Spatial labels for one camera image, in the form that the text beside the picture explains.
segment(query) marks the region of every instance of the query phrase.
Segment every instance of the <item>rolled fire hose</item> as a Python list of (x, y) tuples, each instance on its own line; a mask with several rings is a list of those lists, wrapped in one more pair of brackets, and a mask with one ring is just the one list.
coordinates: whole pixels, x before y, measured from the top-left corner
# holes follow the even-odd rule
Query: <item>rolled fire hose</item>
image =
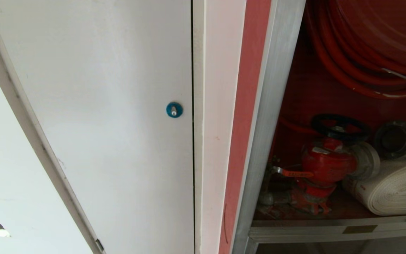
[[(322, 64), (341, 84), (357, 93), (378, 99), (406, 98), (406, 85), (405, 87), (401, 87), (402, 85), (398, 84), (401, 84), (403, 81), (396, 79), (396, 76), (401, 77), (404, 78), (406, 82), (406, 76), (400, 74), (406, 74), (405, 66), (401, 66), (399, 63), (395, 62), (390, 63), (389, 61), (384, 63), (383, 61), (385, 58), (380, 57), (372, 48), (353, 47), (352, 45), (350, 45), (352, 46), (351, 48), (340, 48), (340, 46), (343, 45), (343, 42), (351, 42), (355, 44), (357, 42), (361, 42), (361, 40), (357, 38), (344, 38), (345, 40), (340, 40), (342, 36), (351, 35), (348, 29), (344, 29), (343, 32), (333, 30), (335, 28), (339, 28), (336, 25), (343, 24), (343, 22), (335, 19), (340, 15), (338, 7), (333, 6), (336, 3), (337, 1), (332, 0), (308, 1), (306, 6), (307, 8), (304, 13), (309, 35)], [(345, 55), (345, 53), (354, 52), (353, 49), (360, 51), (355, 52), (355, 56), (360, 58), (375, 56), (373, 59), (371, 59), (372, 62), (369, 62), (369, 64), (372, 64), (375, 67), (364, 65), (361, 68), (357, 68), (356, 66), (361, 64), (361, 62), (351, 62), (349, 59), (355, 59), (355, 57)], [(378, 69), (378, 72), (371, 75), (370, 73), (374, 73), (374, 69)], [(388, 75), (385, 75), (385, 77), (383, 72), (392, 73), (395, 76), (389, 77)], [(377, 91), (377, 87), (372, 88), (373, 86), (377, 85), (392, 86), (393, 89), (390, 91)]]
[(346, 177), (343, 187), (376, 215), (406, 215), (406, 160), (382, 161), (376, 177)]

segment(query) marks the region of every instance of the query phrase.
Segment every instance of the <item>label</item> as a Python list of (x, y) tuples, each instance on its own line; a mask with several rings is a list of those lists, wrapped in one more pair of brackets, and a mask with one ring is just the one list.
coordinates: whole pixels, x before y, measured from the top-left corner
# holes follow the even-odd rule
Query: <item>label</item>
[(363, 234), (372, 233), (377, 225), (367, 225), (367, 226), (348, 226), (345, 228), (343, 234)]
[(305, 178), (309, 178), (309, 177), (313, 177), (314, 174), (312, 172), (300, 172), (300, 171), (287, 171), (287, 170), (283, 170), (283, 175), (287, 176), (287, 177), (305, 177)]
[(317, 146), (313, 147), (313, 149), (311, 151), (318, 153), (318, 154), (330, 154), (329, 151), (322, 149), (320, 147), (317, 147)]

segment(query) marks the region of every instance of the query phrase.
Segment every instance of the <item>white cabinet door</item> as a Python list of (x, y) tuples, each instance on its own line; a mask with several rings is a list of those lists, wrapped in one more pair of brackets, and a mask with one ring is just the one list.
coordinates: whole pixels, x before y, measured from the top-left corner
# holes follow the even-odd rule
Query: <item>white cabinet door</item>
[(190, 2), (0, 0), (7, 57), (107, 254), (194, 252)]

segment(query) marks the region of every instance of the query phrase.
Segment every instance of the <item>white fire hose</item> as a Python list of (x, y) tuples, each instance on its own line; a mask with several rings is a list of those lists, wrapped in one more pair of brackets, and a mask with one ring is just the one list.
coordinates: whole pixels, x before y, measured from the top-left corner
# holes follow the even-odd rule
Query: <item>white fire hose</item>
[(346, 177), (343, 187), (376, 215), (406, 215), (406, 160), (382, 161), (376, 177)]

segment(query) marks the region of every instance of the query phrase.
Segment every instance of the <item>valve handwheel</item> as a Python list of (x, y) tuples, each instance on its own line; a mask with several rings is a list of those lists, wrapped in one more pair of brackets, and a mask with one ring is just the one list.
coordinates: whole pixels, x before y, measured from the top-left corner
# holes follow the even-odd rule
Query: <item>valve handwheel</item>
[[(328, 126), (326, 121), (335, 122), (333, 126)], [(349, 131), (349, 125), (356, 127), (356, 131)], [(319, 114), (311, 119), (311, 127), (320, 134), (347, 142), (365, 141), (371, 130), (366, 124), (342, 115)]]

